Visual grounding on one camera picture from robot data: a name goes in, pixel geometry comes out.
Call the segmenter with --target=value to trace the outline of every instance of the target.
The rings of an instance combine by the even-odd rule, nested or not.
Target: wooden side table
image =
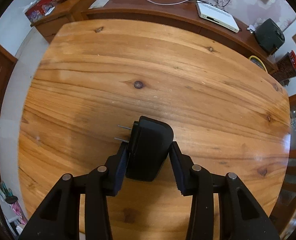
[[[70,22],[81,21],[81,11],[89,8],[95,0],[66,0],[58,3],[46,17],[31,24],[50,43],[60,28]]]

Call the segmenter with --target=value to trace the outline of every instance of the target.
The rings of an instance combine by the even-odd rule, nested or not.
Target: black speaker
[[[284,34],[276,23],[267,19],[254,32],[256,41],[268,54],[274,54],[285,42]]]

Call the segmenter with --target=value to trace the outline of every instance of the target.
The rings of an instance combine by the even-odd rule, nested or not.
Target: white wall
[[[0,18],[0,45],[13,56],[31,30],[23,10],[35,0],[14,0]]]
[[[281,59],[287,52],[293,50],[296,54],[296,44],[293,41],[292,37],[296,34],[296,20],[283,32],[285,36],[285,43],[278,49],[275,53],[275,58],[278,61]],[[296,77],[290,79],[289,85],[286,87],[286,90],[289,96],[296,94]]]

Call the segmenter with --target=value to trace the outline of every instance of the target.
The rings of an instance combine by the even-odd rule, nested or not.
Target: wooden drawer
[[[37,30],[43,37],[56,35],[56,33],[60,30],[60,28],[70,21],[66,16],[62,16],[60,18],[54,19],[49,22],[41,23],[36,26]]]

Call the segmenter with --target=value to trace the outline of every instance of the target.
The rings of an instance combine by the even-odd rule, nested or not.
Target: floor
[[[33,28],[23,42],[20,56],[9,80],[0,114],[0,173],[23,207],[18,178],[18,137],[22,108],[31,80],[48,48],[47,41]]]

